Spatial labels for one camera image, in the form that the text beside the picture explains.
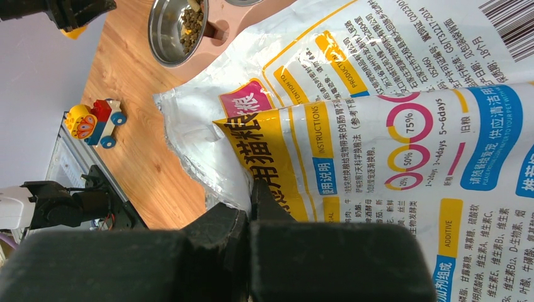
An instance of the wooden table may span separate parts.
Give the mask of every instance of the wooden table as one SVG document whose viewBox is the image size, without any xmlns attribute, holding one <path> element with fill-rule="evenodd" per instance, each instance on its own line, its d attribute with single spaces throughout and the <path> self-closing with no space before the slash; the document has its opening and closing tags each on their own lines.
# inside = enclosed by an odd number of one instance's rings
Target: wooden table
<svg viewBox="0 0 534 302">
<path fill-rule="evenodd" d="M 153 0 L 116 0 L 108 14 L 82 103 L 123 101 L 128 121 L 117 145 L 97 148 L 149 228 L 181 228 L 206 211 L 203 188 L 182 169 L 164 141 L 163 117 L 152 95 L 180 83 L 152 57 L 147 24 Z"/>
</svg>

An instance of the red toy block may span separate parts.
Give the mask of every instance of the red toy block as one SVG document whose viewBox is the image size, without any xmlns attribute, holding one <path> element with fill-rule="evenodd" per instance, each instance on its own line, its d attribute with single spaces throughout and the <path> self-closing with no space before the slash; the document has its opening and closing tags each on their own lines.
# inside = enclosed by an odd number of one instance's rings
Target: red toy block
<svg viewBox="0 0 534 302">
<path fill-rule="evenodd" d="M 107 121 L 111 115 L 111 107 L 108 102 L 97 99 L 93 104 L 91 113 L 96 116 L 97 121 Z"/>
</svg>

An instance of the butterfly pattern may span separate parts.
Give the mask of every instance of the butterfly pattern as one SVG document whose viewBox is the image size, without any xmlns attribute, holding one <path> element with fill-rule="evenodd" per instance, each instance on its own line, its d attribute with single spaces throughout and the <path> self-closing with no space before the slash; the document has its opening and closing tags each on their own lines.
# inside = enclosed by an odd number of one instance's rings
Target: butterfly pattern
<svg viewBox="0 0 534 302">
<path fill-rule="evenodd" d="M 84 139 L 93 133 L 94 126 L 96 124 L 96 120 L 94 116 L 87 115 L 80 121 L 80 124 L 76 127 L 76 134 L 79 139 Z"/>
</svg>

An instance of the pink line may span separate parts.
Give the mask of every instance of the pink line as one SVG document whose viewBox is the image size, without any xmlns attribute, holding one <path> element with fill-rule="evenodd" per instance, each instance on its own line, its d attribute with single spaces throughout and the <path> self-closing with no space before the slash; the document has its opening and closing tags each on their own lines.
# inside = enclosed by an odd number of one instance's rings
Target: pink line
<svg viewBox="0 0 534 302">
<path fill-rule="evenodd" d="M 454 158 L 454 161 L 452 162 L 451 169 L 449 170 L 449 173 L 447 176 L 451 176 L 454 173 L 454 169 L 456 169 L 456 166 L 458 165 L 458 162 L 460 161 L 460 157 L 462 157 L 463 148 L 465 148 L 465 143 L 460 143 L 460 146 L 458 147 L 458 152 L 456 153 L 456 157 Z"/>
</svg>

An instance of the barcode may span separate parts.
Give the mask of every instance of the barcode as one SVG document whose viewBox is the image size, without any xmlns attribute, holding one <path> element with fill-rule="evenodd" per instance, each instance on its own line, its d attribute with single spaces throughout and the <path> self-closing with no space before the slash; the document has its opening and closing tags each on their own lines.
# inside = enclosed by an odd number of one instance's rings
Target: barcode
<svg viewBox="0 0 534 302">
<path fill-rule="evenodd" d="M 534 53 L 534 0 L 490 0 L 479 6 L 515 62 Z"/>
</svg>

